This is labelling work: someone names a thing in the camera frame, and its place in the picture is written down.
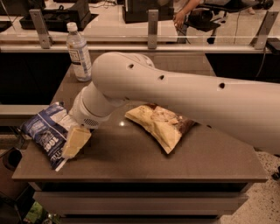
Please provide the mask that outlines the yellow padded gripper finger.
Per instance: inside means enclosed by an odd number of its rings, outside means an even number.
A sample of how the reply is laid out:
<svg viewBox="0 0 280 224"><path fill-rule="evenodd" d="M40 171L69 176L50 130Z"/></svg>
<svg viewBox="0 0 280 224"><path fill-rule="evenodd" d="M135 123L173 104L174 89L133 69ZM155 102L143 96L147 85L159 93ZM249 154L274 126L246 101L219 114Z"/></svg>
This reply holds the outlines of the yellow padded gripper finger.
<svg viewBox="0 0 280 224"><path fill-rule="evenodd" d="M72 126L67 133L66 143L62 149L62 157L65 159L74 158L90 137L89 129L82 126Z"/></svg>

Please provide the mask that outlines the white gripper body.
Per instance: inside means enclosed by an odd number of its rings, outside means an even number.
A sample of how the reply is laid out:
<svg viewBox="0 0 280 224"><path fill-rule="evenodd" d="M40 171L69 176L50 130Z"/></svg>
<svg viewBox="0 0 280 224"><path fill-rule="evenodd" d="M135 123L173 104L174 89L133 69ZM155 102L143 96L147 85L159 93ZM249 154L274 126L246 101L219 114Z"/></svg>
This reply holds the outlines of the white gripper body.
<svg viewBox="0 0 280 224"><path fill-rule="evenodd" d="M69 115L88 129L98 129L109 119L111 105L95 87L84 87L74 99Z"/></svg>

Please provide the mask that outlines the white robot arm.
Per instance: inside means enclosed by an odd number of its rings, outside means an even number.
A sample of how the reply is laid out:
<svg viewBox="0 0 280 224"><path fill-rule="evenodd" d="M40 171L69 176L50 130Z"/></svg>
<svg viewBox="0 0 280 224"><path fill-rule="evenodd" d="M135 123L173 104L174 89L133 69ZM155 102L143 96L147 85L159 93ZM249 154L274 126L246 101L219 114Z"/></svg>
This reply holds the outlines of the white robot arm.
<svg viewBox="0 0 280 224"><path fill-rule="evenodd" d="M280 153L280 85L159 70L138 53L105 52L70 115L96 129L128 101L166 106L270 154Z"/></svg>

